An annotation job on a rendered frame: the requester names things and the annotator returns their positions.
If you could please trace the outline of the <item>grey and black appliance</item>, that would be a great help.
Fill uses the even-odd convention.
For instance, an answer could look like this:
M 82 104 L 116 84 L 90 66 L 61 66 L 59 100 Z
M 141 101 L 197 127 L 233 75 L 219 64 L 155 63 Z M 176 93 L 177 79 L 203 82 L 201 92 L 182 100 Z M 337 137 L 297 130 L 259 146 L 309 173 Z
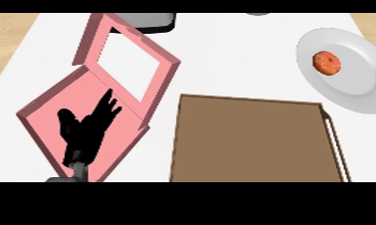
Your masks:
M 176 13 L 118 13 L 144 34 L 166 33 L 176 27 Z

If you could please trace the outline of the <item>white round plate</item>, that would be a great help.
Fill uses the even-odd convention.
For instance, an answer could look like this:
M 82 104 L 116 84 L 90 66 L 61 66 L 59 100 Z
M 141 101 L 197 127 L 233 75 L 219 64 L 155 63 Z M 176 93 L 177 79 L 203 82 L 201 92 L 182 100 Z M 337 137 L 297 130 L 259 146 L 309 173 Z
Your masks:
M 332 76 L 313 66 L 313 57 L 329 52 L 341 63 Z M 322 28 L 310 31 L 297 45 L 301 74 L 322 95 L 340 106 L 359 113 L 376 113 L 376 46 L 354 33 Z

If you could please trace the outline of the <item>pink open box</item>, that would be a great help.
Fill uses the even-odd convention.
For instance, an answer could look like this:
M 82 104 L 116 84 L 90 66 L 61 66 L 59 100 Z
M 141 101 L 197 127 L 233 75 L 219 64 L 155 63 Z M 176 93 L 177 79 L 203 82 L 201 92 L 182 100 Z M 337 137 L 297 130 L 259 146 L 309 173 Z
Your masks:
M 144 80 L 138 55 L 124 51 L 121 71 L 146 89 L 136 95 L 102 62 L 111 48 L 111 32 L 157 63 Z M 76 59 L 79 69 L 18 111 L 48 160 L 65 181 L 107 179 L 149 130 L 182 61 L 116 14 L 90 16 Z

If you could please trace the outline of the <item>brown wooden tray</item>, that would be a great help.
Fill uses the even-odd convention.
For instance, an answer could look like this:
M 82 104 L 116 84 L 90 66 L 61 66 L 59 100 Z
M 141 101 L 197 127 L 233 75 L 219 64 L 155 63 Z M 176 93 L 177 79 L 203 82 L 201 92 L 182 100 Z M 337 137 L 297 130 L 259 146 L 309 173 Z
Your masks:
M 173 182 L 351 179 L 320 103 L 183 95 Z

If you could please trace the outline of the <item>orange red round squash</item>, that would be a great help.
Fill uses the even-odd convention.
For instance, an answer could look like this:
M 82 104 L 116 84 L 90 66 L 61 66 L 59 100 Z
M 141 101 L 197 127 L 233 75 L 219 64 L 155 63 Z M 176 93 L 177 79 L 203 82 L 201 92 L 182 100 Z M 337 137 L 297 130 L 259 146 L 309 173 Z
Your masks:
M 334 76 L 341 71 L 341 61 L 332 53 L 320 51 L 313 56 L 313 67 L 325 76 Z

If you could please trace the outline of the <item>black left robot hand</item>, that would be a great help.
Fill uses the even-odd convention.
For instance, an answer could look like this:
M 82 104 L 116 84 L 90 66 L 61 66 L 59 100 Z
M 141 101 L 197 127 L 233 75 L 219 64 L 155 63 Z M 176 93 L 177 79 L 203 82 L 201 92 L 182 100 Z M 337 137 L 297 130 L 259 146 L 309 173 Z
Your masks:
M 123 108 L 117 107 L 117 99 L 113 98 L 114 90 L 108 89 L 93 112 L 77 120 L 68 109 L 58 111 L 61 136 L 67 142 L 64 165 L 71 167 L 76 162 L 90 165 L 96 159 L 102 146 L 107 130 Z

